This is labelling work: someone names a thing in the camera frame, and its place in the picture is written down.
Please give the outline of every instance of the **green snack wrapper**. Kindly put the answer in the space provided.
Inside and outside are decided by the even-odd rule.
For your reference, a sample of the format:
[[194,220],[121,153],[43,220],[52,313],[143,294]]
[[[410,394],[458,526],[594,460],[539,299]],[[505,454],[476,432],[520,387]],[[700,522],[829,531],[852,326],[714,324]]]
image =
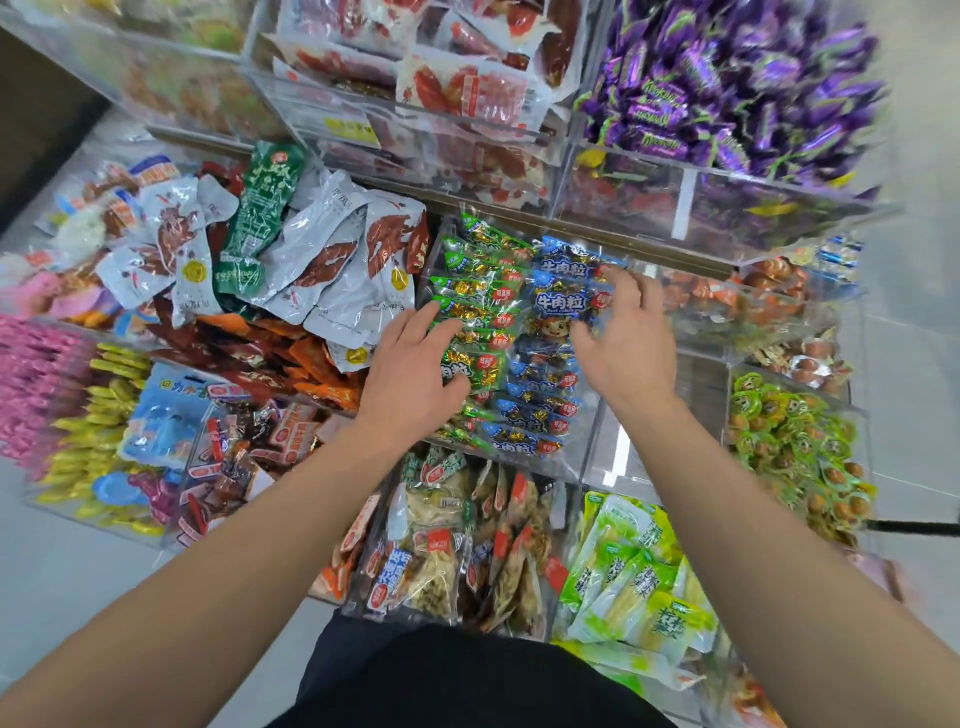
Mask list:
[[258,141],[253,147],[240,207],[214,267],[217,293],[251,295],[260,287],[263,264],[256,257],[270,247],[283,227],[283,209],[294,195],[304,164],[304,151],[296,144]]

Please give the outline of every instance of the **dried tofu package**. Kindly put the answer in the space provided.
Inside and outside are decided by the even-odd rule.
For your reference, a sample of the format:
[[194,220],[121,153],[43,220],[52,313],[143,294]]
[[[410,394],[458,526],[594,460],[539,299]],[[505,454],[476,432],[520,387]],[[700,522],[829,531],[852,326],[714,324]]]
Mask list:
[[406,579],[400,604],[451,626],[457,624],[460,564],[467,543],[465,534],[449,528],[416,534],[418,563]]
[[641,550],[603,593],[577,614],[568,636],[584,643],[635,643],[650,595],[656,590],[669,591],[676,578],[676,567],[662,564]]
[[663,528],[642,508],[622,496],[609,496],[597,513],[596,521],[574,560],[570,575],[560,594],[560,602],[574,613],[583,605],[591,579],[597,578],[607,543],[650,548],[662,540]]
[[293,282],[307,288],[309,285],[305,283],[336,279],[356,251],[357,240],[354,238],[338,247],[333,233],[367,200],[364,190],[355,185],[346,172],[333,173],[313,202],[283,224],[280,239],[259,258],[264,266],[262,281],[256,288],[248,288],[240,298],[263,307]]
[[197,178],[183,177],[140,190],[140,204],[160,260],[175,277],[175,328],[194,316],[224,312],[213,295],[213,256],[197,184]]
[[650,677],[675,691],[687,690],[705,679],[703,675],[670,665],[663,655],[623,643],[561,641],[554,644],[591,665],[612,667],[634,675]]
[[[680,563],[672,594],[695,607],[700,607],[716,619],[717,613],[713,611],[713,607],[710,605],[709,599],[707,599],[707,593],[704,592],[704,588],[700,584],[700,579],[693,573],[693,569],[690,568],[690,562],[686,560],[686,557],[684,557]],[[714,623],[712,629],[697,632],[697,639],[694,640],[690,646],[697,650],[697,652],[706,655],[713,649],[713,641],[716,639],[718,626],[719,620]]]
[[673,596],[669,592],[653,592],[647,600],[643,623],[636,637],[627,642],[640,649],[658,652],[670,665],[679,665],[686,651],[695,642],[705,642],[715,631],[714,615]]

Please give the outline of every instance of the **red label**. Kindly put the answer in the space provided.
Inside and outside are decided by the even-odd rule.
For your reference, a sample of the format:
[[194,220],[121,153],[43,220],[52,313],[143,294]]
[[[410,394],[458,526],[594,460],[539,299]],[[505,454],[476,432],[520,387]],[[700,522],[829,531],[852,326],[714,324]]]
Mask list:
[[523,473],[514,475],[514,489],[510,492],[510,498],[513,500],[523,500],[523,494],[527,492],[527,479]]
[[373,591],[370,592],[371,609],[379,609],[383,605],[383,602],[387,600],[387,592],[386,584],[377,584],[373,587]]
[[593,296],[592,306],[594,308],[606,308],[613,300],[613,295],[608,291],[597,291]]
[[543,575],[546,576],[547,583],[554,592],[559,594],[564,590],[566,578],[570,572],[556,556],[551,556],[546,560],[546,566],[543,567]]
[[450,529],[438,528],[435,531],[430,531],[426,537],[426,550],[450,551]]
[[504,559],[507,557],[507,551],[510,550],[510,534],[505,531],[497,531],[493,535],[493,558]]
[[494,303],[505,303],[514,299],[514,292],[510,288],[497,288],[493,291]]

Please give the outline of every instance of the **white floor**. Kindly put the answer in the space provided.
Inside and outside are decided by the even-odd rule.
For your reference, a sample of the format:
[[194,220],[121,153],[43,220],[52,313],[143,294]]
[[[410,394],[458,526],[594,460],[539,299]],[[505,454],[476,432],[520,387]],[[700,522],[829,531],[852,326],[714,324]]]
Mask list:
[[[879,515],[960,518],[960,9],[949,0],[875,0],[879,75],[894,87],[900,187],[907,214],[869,229],[854,403],[872,415]],[[20,501],[21,475],[0,463],[0,691],[104,605],[151,572],[156,552]],[[876,537],[912,583],[912,607],[960,650],[960,539]],[[331,610],[306,600],[215,725],[259,728],[293,700]]]

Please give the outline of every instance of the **purple candy wrapper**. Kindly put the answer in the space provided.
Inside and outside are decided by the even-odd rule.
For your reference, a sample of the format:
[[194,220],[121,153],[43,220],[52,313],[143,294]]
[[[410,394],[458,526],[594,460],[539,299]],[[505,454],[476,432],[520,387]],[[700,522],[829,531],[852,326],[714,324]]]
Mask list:
[[620,88],[627,93],[639,91],[643,83],[643,67],[647,63],[647,43],[642,40],[633,46],[623,57],[623,67],[620,69]]
[[780,114],[775,102],[768,101],[760,108],[760,113],[756,118],[756,132],[754,134],[755,150],[767,153],[773,149],[774,132],[777,130],[779,119]]
[[666,157],[683,161],[690,152],[686,143],[660,129],[634,127],[630,130],[629,149],[652,157]]
[[754,57],[750,88],[761,91],[788,89],[800,79],[803,65],[785,53],[762,53]]
[[717,69],[704,58],[698,46],[692,45],[683,52],[680,56],[680,68],[699,98],[714,98],[723,90]]
[[627,108],[627,118],[636,124],[672,131],[686,118],[686,107],[675,107],[641,96]]
[[749,174],[750,157],[746,150],[733,136],[729,129],[720,130],[713,138],[713,144],[716,147],[716,161],[714,162],[720,169],[728,172],[740,172]]
[[797,155],[801,159],[823,157],[833,151],[838,144],[841,144],[846,139],[847,134],[848,130],[846,125],[843,121],[838,121],[816,133],[812,139],[797,150]]

